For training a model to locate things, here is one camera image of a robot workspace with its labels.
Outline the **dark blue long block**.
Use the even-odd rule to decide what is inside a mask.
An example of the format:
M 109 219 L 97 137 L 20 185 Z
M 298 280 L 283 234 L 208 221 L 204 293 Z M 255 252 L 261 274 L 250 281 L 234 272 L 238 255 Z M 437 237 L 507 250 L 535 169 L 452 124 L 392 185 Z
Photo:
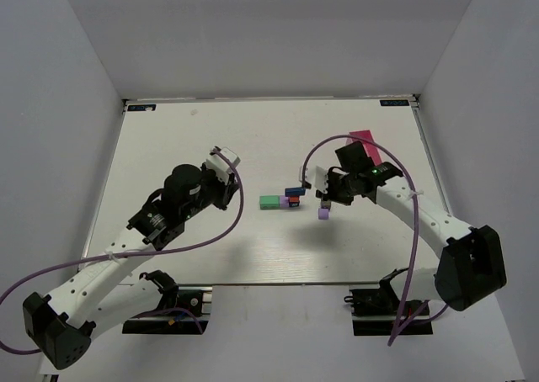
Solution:
M 285 196 L 286 197 L 300 197 L 303 196 L 306 193 L 306 189 L 303 187 L 294 187 L 294 188 L 286 188 L 285 189 Z

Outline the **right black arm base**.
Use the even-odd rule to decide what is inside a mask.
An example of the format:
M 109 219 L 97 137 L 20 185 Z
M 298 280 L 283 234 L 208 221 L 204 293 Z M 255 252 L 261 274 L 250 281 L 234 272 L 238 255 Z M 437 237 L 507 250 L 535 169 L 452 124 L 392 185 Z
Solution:
M 344 297 L 344 304 L 351 309 L 352 327 L 355 337 L 389 337 L 397 315 L 398 304 L 394 304 L 379 288 L 351 289 Z M 401 332 L 404 336 L 427 336 L 433 328 L 427 319 L 428 307 Z

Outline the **pink plastic box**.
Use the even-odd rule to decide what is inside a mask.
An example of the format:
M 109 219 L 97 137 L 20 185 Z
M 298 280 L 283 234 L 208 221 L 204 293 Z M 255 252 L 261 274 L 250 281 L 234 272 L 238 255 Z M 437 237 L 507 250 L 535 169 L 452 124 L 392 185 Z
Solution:
M 357 142 L 359 138 L 361 138 L 360 143 L 363 145 L 366 151 L 366 155 L 372 159 L 375 165 L 380 165 L 382 163 L 382 158 L 378 149 L 374 145 L 372 145 L 374 138 L 370 130 L 351 131 L 350 135 L 353 136 L 353 139 L 349 138 L 346 141 L 347 145 L 352 142 Z

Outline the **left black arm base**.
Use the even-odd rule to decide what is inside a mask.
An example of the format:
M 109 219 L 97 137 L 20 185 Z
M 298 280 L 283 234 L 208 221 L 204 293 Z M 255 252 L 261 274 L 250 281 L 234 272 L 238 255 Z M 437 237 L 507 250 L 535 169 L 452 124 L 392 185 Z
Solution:
M 202 335 L 211 314 L 212 287 L 186 287 L 177 284 L 167 273 L 144 272 L 139 280 L 157 287 L 158 302 L 141 315 L 125 321 L 126 335 Z

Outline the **small purple cube block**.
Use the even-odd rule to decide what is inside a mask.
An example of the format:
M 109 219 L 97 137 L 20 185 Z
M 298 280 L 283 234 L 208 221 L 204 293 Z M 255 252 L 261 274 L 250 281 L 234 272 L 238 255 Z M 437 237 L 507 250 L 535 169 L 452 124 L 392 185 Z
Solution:
M 327 208 L 319 208 L 318 209 L 318 219 L 320 220 L 328 220 L 330 215 L 330 209 Z

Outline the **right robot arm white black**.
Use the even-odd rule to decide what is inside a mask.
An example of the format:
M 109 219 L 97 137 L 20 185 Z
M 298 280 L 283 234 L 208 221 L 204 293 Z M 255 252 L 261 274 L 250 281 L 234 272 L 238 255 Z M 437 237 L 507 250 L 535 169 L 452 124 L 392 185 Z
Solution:
M 339 165 L 315 170 L 316 196 L 323 202 L 351 205 L 369 199 L 393 213 L 422 239 L 439 260 L 436 268 L 418 268 L 406 279 L 403 269 L 382 278 L 370 300 L 395 310 L 400 297 L 440 300 L 463 311 L 507 284 L 499 234 L 457 219 L 409 187 L 403 170 L 390 162 L 376 165 L 359 142 L 335 152 Z

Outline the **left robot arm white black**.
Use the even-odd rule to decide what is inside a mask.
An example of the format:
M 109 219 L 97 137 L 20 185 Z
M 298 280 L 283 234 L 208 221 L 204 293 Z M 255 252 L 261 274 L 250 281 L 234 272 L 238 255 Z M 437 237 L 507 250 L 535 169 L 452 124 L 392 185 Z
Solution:
M 103 300 L 145 261 L 184 232 L 185 223 L 213 205 L 226 210 L 243 186 L 240 159 L 228 149 L 214 151 L 201 166 L 175 167 L 127 222 L 103 255 L 45 295 L 24 300 L 27 334 L 58 370 L 74 365 L 88 350 L 99 326 Z

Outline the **green wood block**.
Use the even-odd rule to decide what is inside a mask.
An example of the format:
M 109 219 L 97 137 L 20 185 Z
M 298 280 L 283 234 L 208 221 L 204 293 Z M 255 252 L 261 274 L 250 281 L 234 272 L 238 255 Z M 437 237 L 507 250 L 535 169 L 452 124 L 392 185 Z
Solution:
M 259 197 L 259 208 L 261 210 L 275 210 L 280 208 L 279 195 L 261 195 Z

